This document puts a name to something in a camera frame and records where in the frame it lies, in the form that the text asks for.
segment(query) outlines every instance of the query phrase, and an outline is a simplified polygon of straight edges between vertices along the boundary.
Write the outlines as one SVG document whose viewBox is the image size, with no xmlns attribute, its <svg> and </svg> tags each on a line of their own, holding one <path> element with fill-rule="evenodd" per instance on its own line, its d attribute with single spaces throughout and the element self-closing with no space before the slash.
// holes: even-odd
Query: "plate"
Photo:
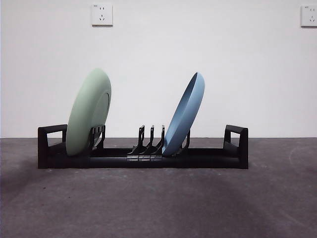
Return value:
<svg viewBox="0 0 317 238">
<path fill-rule="evenodd" d="M 195 120 L 204 90 L 204 78 L 197 72 L 190 80 L 169 124 L 162 148 L 164 156 L 171 156 L 179 150 Z"/>
<path fill-rule="evenodd" d="M 111 83 L 101 69 L 94 69 L 85 79 L 70 113 L 66 132 L 66 151 L 77 155 L 89 146 L 92 127 L 104 125 L 111 101 Z M 97 134 L 95 143 L 100 137 Z"/>
</svg>

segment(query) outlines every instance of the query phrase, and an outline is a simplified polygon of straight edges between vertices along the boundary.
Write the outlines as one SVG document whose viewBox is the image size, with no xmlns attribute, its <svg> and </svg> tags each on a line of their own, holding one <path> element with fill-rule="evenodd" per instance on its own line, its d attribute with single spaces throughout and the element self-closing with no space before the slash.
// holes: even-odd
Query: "light blue plate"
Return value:
<svg viewBox="0 0 317 238">
<path fill-rule="evenodd" d="M 203 76 L 200 73 L 195 73 L 169 124 L 162 149 L 163 155 L 170 156 L 179 150 L 195 120 L 204 96 L 204 90 Z"/>
</svg>

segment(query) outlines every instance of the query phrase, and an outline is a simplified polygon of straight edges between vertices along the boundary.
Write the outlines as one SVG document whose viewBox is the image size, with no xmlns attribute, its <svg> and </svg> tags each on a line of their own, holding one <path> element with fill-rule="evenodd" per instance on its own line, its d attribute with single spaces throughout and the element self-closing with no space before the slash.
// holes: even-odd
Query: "concrete floor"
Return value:
<svg viewBox="0 0 317 238">
<path fill-rule="evenodd" d="M 2 139 L 1 237 L 316 238 L 317 138 L 250 139 L 249 166 L 38 170 L 36 139 Z"/>
</svg>

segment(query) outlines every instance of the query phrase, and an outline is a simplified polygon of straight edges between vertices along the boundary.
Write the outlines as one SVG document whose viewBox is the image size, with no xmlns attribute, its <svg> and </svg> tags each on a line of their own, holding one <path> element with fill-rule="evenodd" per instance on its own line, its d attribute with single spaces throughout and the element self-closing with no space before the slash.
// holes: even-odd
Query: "green plate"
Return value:
<svg viewBox="0 0 317 238">
<path fill-rule="evenodd" d="M 104 125 L 111 101 L 111 83 L 101 69 L 94 69 L 85 79 L 70 113 L 66 151 L 77 155 L 89 146 L 91 127 Z"/>
</svg>

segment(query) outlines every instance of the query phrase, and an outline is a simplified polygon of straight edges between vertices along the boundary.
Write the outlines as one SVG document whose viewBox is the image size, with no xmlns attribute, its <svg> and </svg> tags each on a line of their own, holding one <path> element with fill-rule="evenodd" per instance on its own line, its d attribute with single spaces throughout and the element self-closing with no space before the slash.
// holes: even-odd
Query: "wall socket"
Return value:
<svg viewBox="0 0 317 238">
<path fill-rule="evenodd" d="M 94 4 L 91 6 L 91 24 L 93 26 L 112 26 L 112 4 Z"/>
<path fill-rule="evenodd" d="M 305 5 L 301 7 L 301 26 L 317 27 L 317 5 Z"/>
</svg>

